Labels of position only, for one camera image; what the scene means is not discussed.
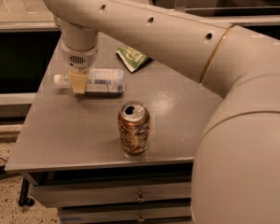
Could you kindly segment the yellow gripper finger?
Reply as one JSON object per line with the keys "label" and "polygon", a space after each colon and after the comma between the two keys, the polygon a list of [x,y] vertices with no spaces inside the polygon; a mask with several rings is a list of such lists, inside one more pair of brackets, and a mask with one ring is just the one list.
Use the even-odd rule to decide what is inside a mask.
{"label": "yellow gripper finger", "polygon": [[86,69],[72,69],[68,73],[68,76],[72,85],[73,92],[84,94],[87,87],[89,71]]}

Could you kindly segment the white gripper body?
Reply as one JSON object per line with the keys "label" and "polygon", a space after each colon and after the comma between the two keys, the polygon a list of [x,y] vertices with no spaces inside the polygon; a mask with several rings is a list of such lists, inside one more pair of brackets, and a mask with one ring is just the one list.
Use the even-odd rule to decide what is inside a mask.
{"label": "white gripper body", "polygon": [[98,54],[97,40],[62,40],[64,61],[75,68],[89,69],[95,62]]}

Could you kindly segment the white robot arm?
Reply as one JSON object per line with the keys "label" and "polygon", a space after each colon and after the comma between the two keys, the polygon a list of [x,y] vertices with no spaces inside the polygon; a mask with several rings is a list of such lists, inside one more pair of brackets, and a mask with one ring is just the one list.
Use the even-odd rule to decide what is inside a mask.
{"label": "white robot arm", "polygon": [[194,224],[280,224],[280,41],[129,0],[43,0],[72,51],[103,32],[223,97],[196,149]]}

